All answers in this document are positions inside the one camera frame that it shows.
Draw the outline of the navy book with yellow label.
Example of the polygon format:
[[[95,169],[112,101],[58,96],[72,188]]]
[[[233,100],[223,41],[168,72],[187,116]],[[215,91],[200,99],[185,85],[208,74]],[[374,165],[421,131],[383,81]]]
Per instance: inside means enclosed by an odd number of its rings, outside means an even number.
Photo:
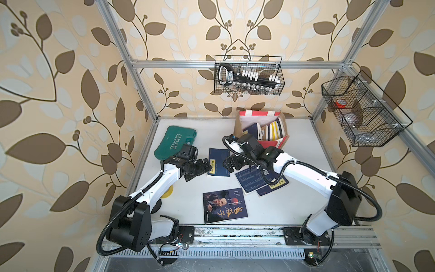
[[[211,170],[207,173],[209,176],[215,177],[230,177],[230,172],[227,170],[223,163],[230,156],[230,151],[228,149],[209,149],[209,162]]]

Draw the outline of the dark book large white characters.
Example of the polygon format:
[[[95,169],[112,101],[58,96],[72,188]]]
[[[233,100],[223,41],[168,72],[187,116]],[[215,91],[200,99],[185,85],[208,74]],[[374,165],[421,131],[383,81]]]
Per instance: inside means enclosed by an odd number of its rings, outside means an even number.
[[[219,190],[203,194],[205,224],[233,221],[248,217],[242,188]]]

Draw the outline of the red and burlap canvas bag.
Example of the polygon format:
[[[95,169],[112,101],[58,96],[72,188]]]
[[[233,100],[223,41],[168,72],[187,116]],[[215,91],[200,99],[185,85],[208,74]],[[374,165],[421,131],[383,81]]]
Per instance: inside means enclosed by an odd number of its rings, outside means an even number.
[[[270,125],[272,122],[276,121],[276,119],[280,117],[283,121],[285,136],[283,138],[277,139],[276,141],[263,141],[258,140],[259,143],[264,147],[268,148],[270,146],[277,147],[279,149],[282,149],[285,145],[286,141],[288,140],[288,132],[287,132],[287,125],[285,122],[285,116],[283,113],[280,112],[274,112],[274,111],[252,111],[252,110],[246,110],[246,111],[239,111],[236,115],[236,121],[234,125],[234,132],[233,134],[240,138],[243,136],[243,130],[249,127],[253,123],[259,123],[261,127],[265,125]]]

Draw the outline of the black and white large book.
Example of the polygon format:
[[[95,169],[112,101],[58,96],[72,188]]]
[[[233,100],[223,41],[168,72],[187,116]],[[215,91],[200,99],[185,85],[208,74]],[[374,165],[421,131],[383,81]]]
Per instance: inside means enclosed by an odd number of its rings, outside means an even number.
[[[276,132],[277,132],[277,139],[283,138],[285,136],[283,121],[280,117],[276,119]]]

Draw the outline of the navy book yellow label front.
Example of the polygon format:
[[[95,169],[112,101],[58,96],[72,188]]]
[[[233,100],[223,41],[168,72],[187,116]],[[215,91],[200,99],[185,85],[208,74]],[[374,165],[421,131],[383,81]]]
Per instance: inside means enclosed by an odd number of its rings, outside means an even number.
[[[262,140],[262,130],[259,123],[253,123],[243,130],[243,134],[250,134],[256,137],[257,140]]]

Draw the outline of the yellow cartoon man book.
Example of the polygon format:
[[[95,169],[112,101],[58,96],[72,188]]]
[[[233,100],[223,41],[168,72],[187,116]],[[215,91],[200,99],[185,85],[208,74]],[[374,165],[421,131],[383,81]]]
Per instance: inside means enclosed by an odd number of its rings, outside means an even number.
[[[277,139],[280,138],[280,134],[279,134],[279,126],[278,126],[278,122],[274,121],[269,125],[269,140],[270,141],[276,141]]]

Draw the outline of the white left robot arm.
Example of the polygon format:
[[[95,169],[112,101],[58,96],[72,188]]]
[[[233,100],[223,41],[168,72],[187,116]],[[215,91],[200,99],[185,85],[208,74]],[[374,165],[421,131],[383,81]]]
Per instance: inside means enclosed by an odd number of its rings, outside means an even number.
[[[123,250],[140,252],[149,242],[158,238],[177,236],[179,221],[162,216],[152,217],[153,209],[160,207],[162,196],[178,180],[190,181],[211,170],[207,158],[198,158],[198,149],[184,144],[181,151],[160,161],[159,172],[136,192],[117,197],[112,205],[109,222],[96,243],[101,256],[110,256]]]

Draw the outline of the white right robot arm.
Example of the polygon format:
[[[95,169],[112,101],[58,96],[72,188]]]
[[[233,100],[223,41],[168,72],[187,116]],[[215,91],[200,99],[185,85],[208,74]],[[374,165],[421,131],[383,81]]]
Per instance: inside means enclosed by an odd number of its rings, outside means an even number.
[[[288,177],[327,199],[326,206],[309,215],[299,230],[297,237],[306,243],[313,243],[316,238],[339,226],[351,226],[354,221],[376,222],[382,218],[379,203],[358,188],[355,179],[347,172],[327,172],[277,147],[264,148],[250,134],[240,138],[225,136],[222,142],[232,152],[223,163],[230,172],[246,165],[253,166],[267,185],[275,185],[280,179]]]

